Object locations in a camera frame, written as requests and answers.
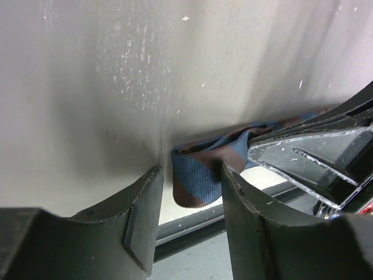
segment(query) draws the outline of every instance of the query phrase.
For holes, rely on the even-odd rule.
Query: metal panel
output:
[[[0,204],[70,216],[172,146],[345,101],[373,79],[373,2],[0,4]]]

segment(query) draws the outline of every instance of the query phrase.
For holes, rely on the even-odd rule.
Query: striped strap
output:
[[[172,148],[175,202],[188,208],[213,203],[221,196],[223,163],[239,173],[255,166],[247,160],[250,139],[301,123],[326,111],[328,109],[280,122],[252,124],[222,136]]]

